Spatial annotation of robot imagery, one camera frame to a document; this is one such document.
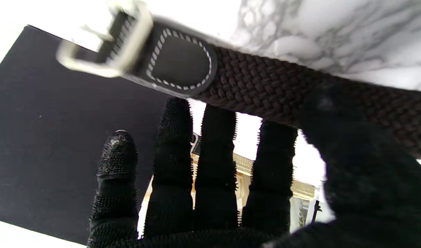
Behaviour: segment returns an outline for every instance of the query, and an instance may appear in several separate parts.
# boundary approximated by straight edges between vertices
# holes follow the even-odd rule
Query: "glove finger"
[[[191,140],[189,103],[172,98],[166,105],[158,130],[144,237],[192,230]]]
[[[262,123],[242,226],[273,235],[289,232],[296,137],[297,129],[293,127]]]
[[[132,137],[125,131],[115,132],[104,145],[97,171],[88,247],[106,247],[117,240],[138,237],[136,166]]]
[[[201,153],[195,179],[195,230],[238,227],[234,112],[207,105],[201,126]]]

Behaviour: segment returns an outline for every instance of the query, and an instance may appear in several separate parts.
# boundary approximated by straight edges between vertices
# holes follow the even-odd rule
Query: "white stitching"
[[[160,35],[160,40],[157,42],[157,46],[155,47],[154,51],[152,52],[152,58],[150,59],[150,64],[148,65],[148,69],[146,70],[146,75],[148,77],[150,77],[152,80],[156,80],[160,83],[162,82],[162,80],[160,80],[159,78],[154,77],[152,75],[152,71],[154,69],[155,63],[157,62],[158,55],[160,54],[160,51],[161,51],[161,49],[162,49],[162,47],[163,47],[163,45],[166,41],[166,38],[168,36],[175,36],[175,37],[178,37],[178,38],[180,38],[184,41],[188,41],[188,42],[192,41],[194,44],[198,44],[200,47],[202,47],[202,49],[206,53],[207,58],[209,59],[209,72],[201,82],[199,82],[199,83],[197,83],[196,85],[193,85],[193,86],[184,86],[183,89],[184,90],[188,90],[188,89],[192,90],[192,89],[198,88],[201,85],[203,85],[206,82],[206,80],[209,79],[210,74],[212,73],[212,59],[210,58],[210,54],[209,54],[208,50],[206,49],[206,47],[203,46],[201,41],[197,41],[195,38],[190,38],[187,34],[182,34],[182,33],[178,34],[175,30],[171,31],[169,28],[164,29],[163,33]],[[163,83],[166,84],[166,85],[170,85],[172,87],[176,87],[178,89],[181,89],[181,86],[173,84],[173,83],[169,83],[166,80],[163,80]]]

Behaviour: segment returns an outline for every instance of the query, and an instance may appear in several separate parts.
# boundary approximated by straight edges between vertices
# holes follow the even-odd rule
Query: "brown woven strap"
[[[322,82],[343,83],[369,121],[389,130],[421,158],[421,92],[361,83],[295,63],[213,47],[218,57],[214,81],[195,96],[228,110],[299,127],[305,96]]]

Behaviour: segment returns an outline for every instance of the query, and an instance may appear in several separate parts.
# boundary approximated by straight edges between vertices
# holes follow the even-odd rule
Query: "gray marble veining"
[[[343,77],[421,90],[421,0],[242,0],[230,42]]]

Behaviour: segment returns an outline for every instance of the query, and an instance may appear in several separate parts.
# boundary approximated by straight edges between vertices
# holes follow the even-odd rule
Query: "glove fingertip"
[[[118,130],[108,137],[103,147],[97,176],[136,173],[138,155],[129,133]]]

